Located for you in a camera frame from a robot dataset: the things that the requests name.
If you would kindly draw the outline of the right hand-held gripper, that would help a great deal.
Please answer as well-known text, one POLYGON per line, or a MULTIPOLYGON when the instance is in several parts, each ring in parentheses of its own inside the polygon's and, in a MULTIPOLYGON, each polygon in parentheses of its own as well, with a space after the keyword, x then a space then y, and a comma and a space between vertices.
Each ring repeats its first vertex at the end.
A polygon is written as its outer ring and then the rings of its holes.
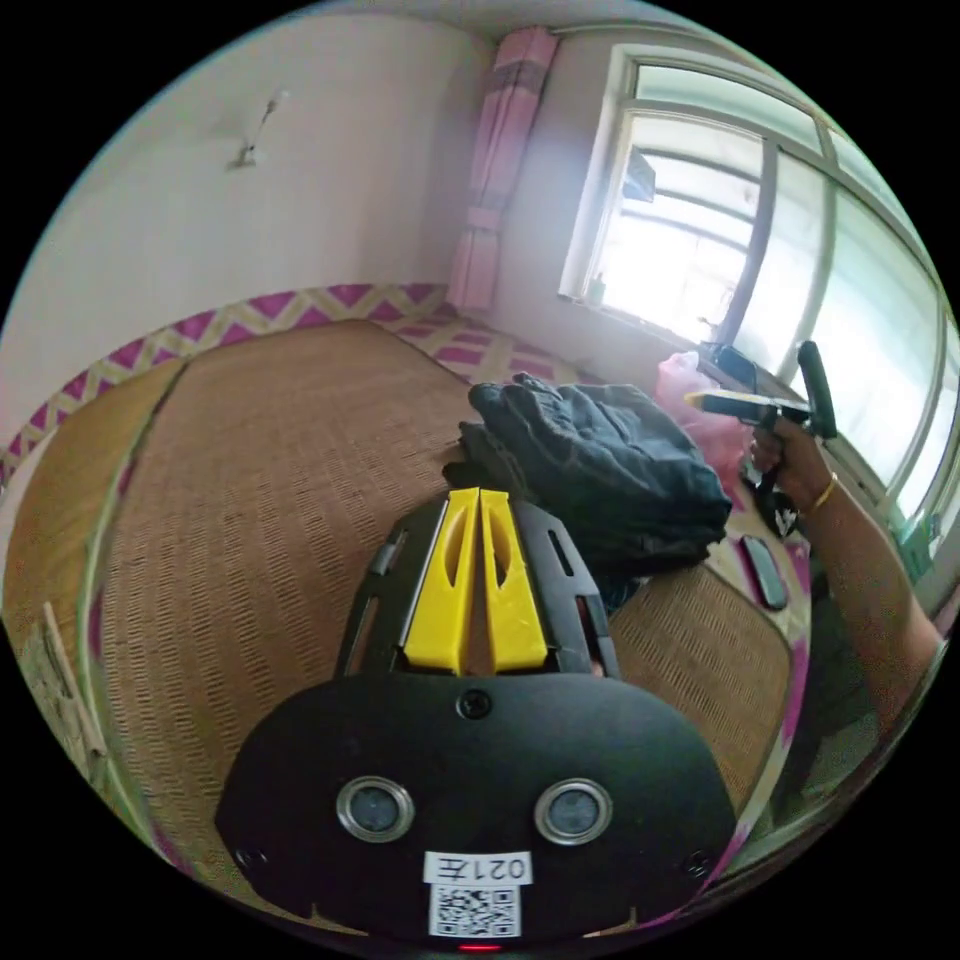
MULTIPOLYGON (((757 367, 729 345, 709 342, 707 356, 717 369, 744 387, 757 385, 757 367)), ((687 393, 684 402, 700 412, 733 417, 739 422, 771 431, 780 419, 789 420, 807 434, 816 435, 816 344, 802 342, 797 349, 798 368, 804 378, 807 400, 789 401, 756 392, 709 388, 687 393)))

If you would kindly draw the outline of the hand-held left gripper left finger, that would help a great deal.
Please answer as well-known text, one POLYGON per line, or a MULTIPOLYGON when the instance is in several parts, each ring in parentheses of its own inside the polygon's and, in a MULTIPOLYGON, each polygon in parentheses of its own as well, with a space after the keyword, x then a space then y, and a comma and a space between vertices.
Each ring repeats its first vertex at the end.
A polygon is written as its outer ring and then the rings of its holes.
POLYGON ((472 623, 480 490, 448 494, 407 632, 404 655, 418 670, 461 674, 472 623))

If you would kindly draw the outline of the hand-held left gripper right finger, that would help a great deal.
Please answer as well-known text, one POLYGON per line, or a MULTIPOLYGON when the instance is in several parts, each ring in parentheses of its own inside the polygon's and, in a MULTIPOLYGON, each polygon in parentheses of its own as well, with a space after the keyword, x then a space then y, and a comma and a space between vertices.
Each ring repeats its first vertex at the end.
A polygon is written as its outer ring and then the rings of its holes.
POLYGON ((490 657, 496 674, 540 671, 547 644, 509 496, 479 494, 490 657))

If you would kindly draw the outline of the person's right hand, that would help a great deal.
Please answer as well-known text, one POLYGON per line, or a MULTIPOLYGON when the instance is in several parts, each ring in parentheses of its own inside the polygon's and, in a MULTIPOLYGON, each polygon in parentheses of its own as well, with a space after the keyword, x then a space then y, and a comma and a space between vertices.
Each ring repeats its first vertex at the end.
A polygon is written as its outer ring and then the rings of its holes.
POLYGON ((752 457, 762 473, 776 474, 775 484, 803 515, 822 506, 837 484, 817 440, 785 418, 753 430, 752 457))

